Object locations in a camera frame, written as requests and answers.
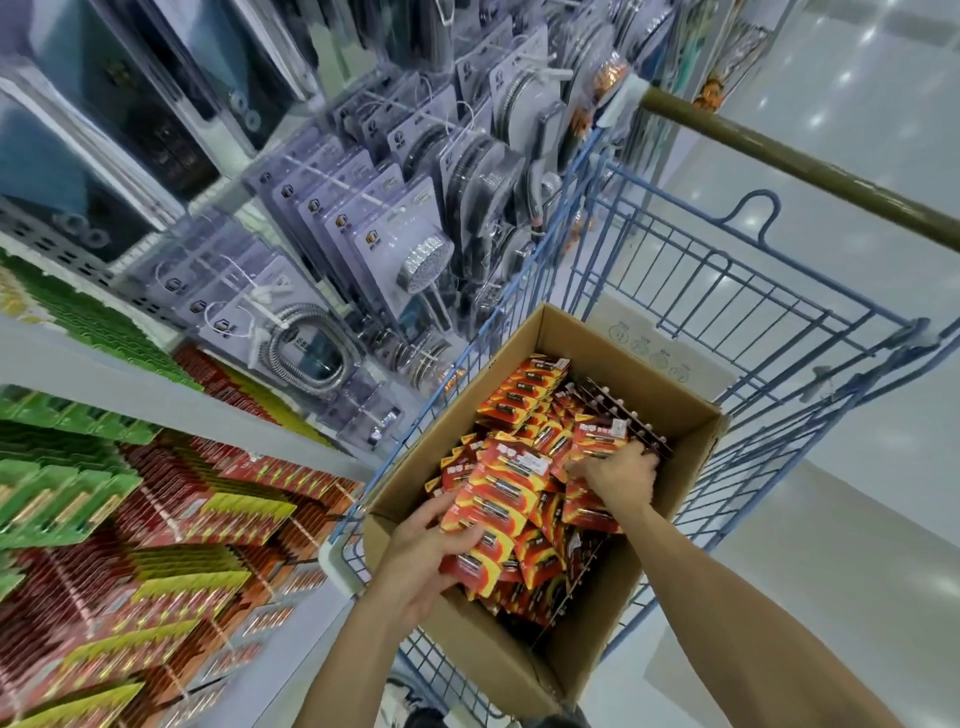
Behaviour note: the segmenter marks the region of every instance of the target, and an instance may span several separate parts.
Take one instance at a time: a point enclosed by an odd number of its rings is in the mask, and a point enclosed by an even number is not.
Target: shower head
[[[452,240],[430,235],[403,261],[396,274],[396,284],[411,296],[422,293],[449,265],[453,250]]]
[[[441,331],[452,330],[453,322],[437,290],[437,278],[450,264],[454,250],[449,238],[430,235],[413,249],[396,274],[396,284],[411,296],[421,296],[427,312]]]

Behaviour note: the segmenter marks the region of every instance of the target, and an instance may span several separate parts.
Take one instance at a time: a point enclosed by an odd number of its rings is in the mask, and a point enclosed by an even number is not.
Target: store shelf
[[[0,382],[366,482],[371,466],[57,331],[0,316]]]

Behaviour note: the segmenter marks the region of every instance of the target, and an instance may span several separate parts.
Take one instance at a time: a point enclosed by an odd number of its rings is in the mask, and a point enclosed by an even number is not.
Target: hand
[[[483,536],[479,524],[454,533],[430,527],[455,498],[452,492],[431,498],[396,527],[367,591],[396,620],[397,643],[427,618],[440,592],[457,583],[455,576],[437,571],[441,559],[447,554],[466,553]]]
[[[606,460],[585,457],[568,463],[566,471],[570,477],[584,478],[616,517],[620,509],[640,510],[650,505],[659,462],[652,450],[632,442]]]

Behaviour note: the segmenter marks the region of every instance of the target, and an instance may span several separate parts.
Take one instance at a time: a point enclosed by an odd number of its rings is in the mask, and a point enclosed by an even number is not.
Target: shopping cart handle
[[[606,109],[598,126],[615,122],[628,100],[636,98],[641,86],[628,79],[610,107],[619,102],[618,109]],[[747,157],[761,161],[803,180],[825,192],[872,212],[884,220],[916,232],[923,237],[960,253],[960,220],[857,177],[846,170],[798,152],[769,136],[747,129],[723,116],[694,107],[687,101],[649,84],[642,90],[639,105],[651,113],[692,129],[713,141],[735,149]]]

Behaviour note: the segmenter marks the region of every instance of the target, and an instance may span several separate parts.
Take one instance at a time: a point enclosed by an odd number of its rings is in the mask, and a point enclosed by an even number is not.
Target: cardboard box
[[[660,466],[653,505],[664,516],[677,513],[726,429],[726,418],[579,320],[544,304],[387,474],[364,523],[367,562],[374,572],[396,524],[426,499],[423,483],[437,475],[441,458],[472,430],[477,407],[532,352],[568,357],[574,376],[610,386],[667,438],[673,455]],[[562,703],[576,703],[640,572],[626,538],[612,537],[536,654],[456,589],[444,594],[422,627],[499,710],[518,718],[552,715]]]

